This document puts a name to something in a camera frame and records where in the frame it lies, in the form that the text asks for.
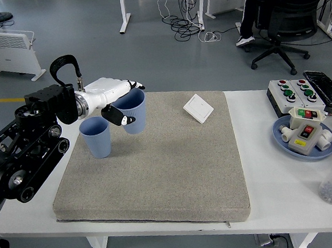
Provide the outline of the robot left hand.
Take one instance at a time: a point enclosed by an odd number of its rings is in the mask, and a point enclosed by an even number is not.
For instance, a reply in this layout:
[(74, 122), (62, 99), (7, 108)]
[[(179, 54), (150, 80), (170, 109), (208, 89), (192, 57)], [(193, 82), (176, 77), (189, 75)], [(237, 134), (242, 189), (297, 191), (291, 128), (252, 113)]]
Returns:
[(134, 123), (136, 121), (135, 117), (125, 116), (124, 113), (112, 105), (134, 88), (143, 90), (144, 86), (137, 81), (99, 78), (87, 85), (83, 92), (75, 92), (76, 102), (81, 105), (82, 114), (79, 115), (79, 118), (86, 118), (94, 110), (101, 109), (102, 117), (112, 124), (121, 126)]

